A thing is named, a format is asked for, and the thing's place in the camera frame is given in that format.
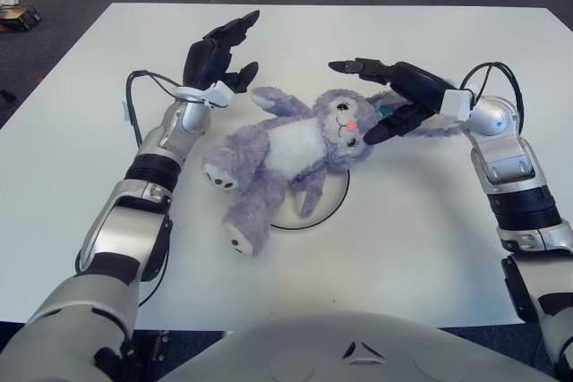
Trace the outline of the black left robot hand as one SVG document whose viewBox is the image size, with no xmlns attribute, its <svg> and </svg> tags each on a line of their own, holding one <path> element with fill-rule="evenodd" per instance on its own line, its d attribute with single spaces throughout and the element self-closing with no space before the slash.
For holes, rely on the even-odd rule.
<svg viewBox="0 0 573 382">
<path fill-rule="evenodd" d="M 245 93 L 259 71 L 251 62 L 239 72 L 229 72 L 231 48 L 246 39 L 246 33 L 259 19 L 252 11 L 243 17 L 219 26 L 193 43 L 189 49 L 183 74 L 183 84 L 174 90 L 175 98 L 222 109 L 230 105 L 234 95 Z"/>
</svg>

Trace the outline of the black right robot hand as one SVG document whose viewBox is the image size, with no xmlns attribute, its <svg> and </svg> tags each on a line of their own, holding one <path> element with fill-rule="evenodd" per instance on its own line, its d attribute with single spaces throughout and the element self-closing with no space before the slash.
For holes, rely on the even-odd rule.
<svg viewBox="0 0 573 382">
<path fill-rule="evenodd" d="M 395 136 L 404 136 L 423 121 L 439 113 L 445 92 L 457 90 L 442 78 L 405 62 L 392 65 L 380 60 L 357 57 L 354 60 L 329 62 L 335 72 L 356 74 L 361 80 L 389 84 L 407 103 L 378 121 L 363 137 L 367 145 L 377 145 Z"/>
</svg>

